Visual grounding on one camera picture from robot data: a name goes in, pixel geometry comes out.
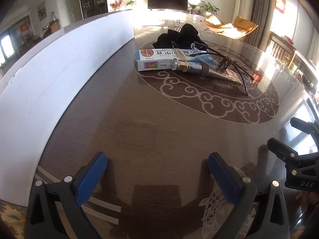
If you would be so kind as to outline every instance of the gray curtain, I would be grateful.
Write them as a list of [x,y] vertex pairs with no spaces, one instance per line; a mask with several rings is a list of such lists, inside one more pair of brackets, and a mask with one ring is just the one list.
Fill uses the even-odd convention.
[[258,28],[247,36],[245,43],[266,50],[274,7],[275,0],[254,0],[251,21],[258,24]]

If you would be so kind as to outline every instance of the table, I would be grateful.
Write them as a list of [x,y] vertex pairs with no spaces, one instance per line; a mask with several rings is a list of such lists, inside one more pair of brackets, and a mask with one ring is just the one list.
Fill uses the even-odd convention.
[[[35,178],[62,180],[102,151],[108,167],[83,208],[103,238],[211,238],[232,209],[207,166],[209,154],[218,152],[260,191],[278,180],[293,224],[300,191],[284,187],[284,163],[266,143],[275,137],[300,154],[316,150],[310,136],[289,124],[293,116],[315,119],[302,85],[273,57],[203,30],[210,46],[262,74],[248,86],[249,97],[219,79],[138,72],[135,50],[150,48],[167,29],[136,28],[135,39],[91,77],[55,127]],[[254,207],[239,238],[255,213]]]

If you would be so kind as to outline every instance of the metal pin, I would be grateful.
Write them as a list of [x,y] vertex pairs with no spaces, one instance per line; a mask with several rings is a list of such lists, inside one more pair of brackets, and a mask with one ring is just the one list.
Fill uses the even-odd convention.
[[245,183],[250,183],[251,179],[249,177],[245,176],[245,177],[242,178],[242,181],[245,182]]
[[40,186],[41,184],[42,184],[42,181],[41,181],[41,180],[38,180],[38,181],[35,182],[35,185],[36,185],[36,186]]
[[65,182],[70,182],[72,180],[72,176],[67,176],[64,178]]
[[272,185],[274,185],[275,187],[279,186],[279,182],[278,181],[272,181]]

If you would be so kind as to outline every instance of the television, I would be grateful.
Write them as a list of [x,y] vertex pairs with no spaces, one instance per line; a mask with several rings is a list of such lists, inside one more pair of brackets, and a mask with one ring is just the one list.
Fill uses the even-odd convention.
[[149,9],[171,9],[186,11],[188,0],[147,0]]

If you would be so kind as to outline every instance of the glossy table surface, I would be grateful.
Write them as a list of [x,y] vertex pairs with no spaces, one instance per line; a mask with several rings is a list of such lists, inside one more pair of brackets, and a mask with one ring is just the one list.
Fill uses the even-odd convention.
[[260,50],[200,30],[209,46],[260,73],[248,97],[242,86],[220,79],[138,72],[135,50],[151,48],[165,32],[163,26],[135,29],[135,39],[92,76],[55,127],[36,179],[63,180],[102,151],[108,167],[92,195],[100,201],[84,206],[93,210],[88,217],[103,238],[211,238],[232,209],[207,166],[209,154],[218,152],[259,191],[279,181],[294,223],[300,191],[285,188],[284,163],[266,143],[275,137],[300,154],[316,152],[312,138],[289,124],[293,116],[314,120],[303,86]]

